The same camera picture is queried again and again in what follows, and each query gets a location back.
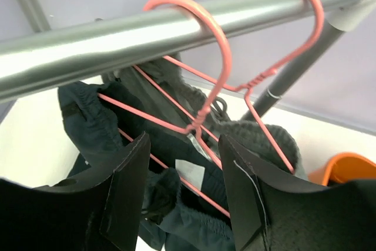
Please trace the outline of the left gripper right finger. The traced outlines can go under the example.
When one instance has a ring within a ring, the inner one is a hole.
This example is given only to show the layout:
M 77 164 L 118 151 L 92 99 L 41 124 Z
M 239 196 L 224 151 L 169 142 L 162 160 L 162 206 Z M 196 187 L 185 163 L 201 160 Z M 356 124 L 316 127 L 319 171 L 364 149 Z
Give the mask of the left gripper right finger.
M 219 151 L 237 250 L 375 249 L 374 180 L 311 183 L 227 135 Z

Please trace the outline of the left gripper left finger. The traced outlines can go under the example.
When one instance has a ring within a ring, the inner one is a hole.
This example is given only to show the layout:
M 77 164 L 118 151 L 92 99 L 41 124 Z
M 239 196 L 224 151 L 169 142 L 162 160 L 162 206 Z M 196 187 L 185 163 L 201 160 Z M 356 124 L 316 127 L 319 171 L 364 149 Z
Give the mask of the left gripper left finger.
M 2 250 L 135 250 L 150 155 L 138 136 L 54 186 L 1 180 Z

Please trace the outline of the dark navy shorts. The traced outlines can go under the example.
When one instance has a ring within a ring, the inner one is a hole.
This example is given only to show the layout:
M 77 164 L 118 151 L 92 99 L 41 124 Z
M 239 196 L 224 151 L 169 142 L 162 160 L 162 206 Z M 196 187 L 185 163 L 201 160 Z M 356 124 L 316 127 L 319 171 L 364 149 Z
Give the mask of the dark navy shorts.
M 58 89 L 65 132 L 91 166 L 148 133 L 149 162 L 139 236 L 155 250 L 234 250 L 222 171 L 192 141 L 108 102 L 142 109 L 118 82 Z

